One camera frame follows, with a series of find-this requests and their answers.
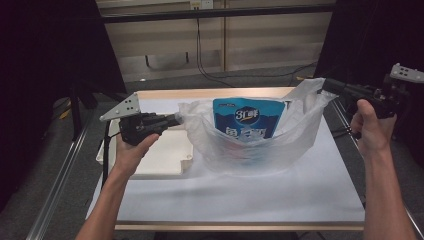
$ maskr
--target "hand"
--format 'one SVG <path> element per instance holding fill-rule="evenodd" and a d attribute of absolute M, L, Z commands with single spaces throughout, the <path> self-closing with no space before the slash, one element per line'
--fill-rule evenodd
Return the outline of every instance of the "hand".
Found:
<path fill-rule="evenodd" d="M 361 132 L 362 134 L 358 147 L 364 159 L 378 156 L 382 151 L 390 151 L 390 139 L 396 115 L 392 118 L 378 119 L 368 101 L 361 99 L 357 105 L 358 112 L 353 116 L 350 126 L 353 133 Z"/>
<path fill-rule="evenodd" d="M 116 136 L 116 162 L 114 168 L 119 169 L 126 178 L 131 177 L 146 155 L 149 148 L 159 139 L 158 134 L 152 134 L 145 138 L 137 146 L 132 146 L 122 140 L 121 134 Z"/>

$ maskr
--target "plastic bag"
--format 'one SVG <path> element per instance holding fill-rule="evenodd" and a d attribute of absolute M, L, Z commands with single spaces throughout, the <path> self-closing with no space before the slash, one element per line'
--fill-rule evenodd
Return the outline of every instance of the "plastic bag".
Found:
<path fill-rule="evenodd" d="M 324 80 L 304 80 L 285 97 L 272 98 L 291 103 L 268 139 L 241 142 L 217 130 L 212 100 L 180 103 L 179 114 L 189 140 L 211 170 L 245 176 L 276 173 L 289 168 L 313 146 L 324 107 L 336 97 L 325 91 L 317 94 Z"/>

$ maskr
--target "white paper sheet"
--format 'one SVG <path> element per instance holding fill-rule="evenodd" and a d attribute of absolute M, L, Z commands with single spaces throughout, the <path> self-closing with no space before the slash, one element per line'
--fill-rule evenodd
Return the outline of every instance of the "white paper sheet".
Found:
<path fill-rule="evenodd" d="M 176 100 L 140 103 L 146 112 L 158 112 L 158 106 L 164 108 L 160 110 L 176 112 L 176 104 Z M 99 192 L 100 181 L 88 214 Z M 195 151 L 193 165 L 181 179 L 131 180 L 118 220 L 362 222 L 364 216 L 361 201 L 322 118 L 315 145 L 290 169 L 260 177 L 227 176 L 208 170 Z"/>

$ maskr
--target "person's left hand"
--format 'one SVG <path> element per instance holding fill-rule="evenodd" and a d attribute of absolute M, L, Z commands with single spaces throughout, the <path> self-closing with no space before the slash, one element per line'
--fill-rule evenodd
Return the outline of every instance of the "person's left hand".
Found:
<path fill-rule="evenodd" d="M 145 138 L 137 146 L 132 146 L 122 140 L 121 134 L 116 135 L 117 147 L 114 168 L 119 169 L 125 177 L 131 177 L 131 175 L 135 173 L 141 159 L 158 139 L 158 134 L 152 134 Z"/>

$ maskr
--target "refill pouch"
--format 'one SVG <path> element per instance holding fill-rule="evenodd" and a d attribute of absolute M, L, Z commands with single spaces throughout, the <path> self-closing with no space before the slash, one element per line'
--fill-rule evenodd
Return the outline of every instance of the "refill pouch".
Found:
<path fill-rule="evenodd" d="M 213 100 L 180 103 L 187 135 L 215 172 L 255 176 L 288 169 L 315 142 L 324 107 L 337 95 L 322 88 L 323 78 L 306 79 L 282 98 L 248 98 L 285 104 L 272 137 L 240 141 L 215 127 Z"/>
<path fill-rule="evenodd" d="M 271 138 L 285 106 L 272 100 L 214 99 L 215 128 L 242 142 Z"/>

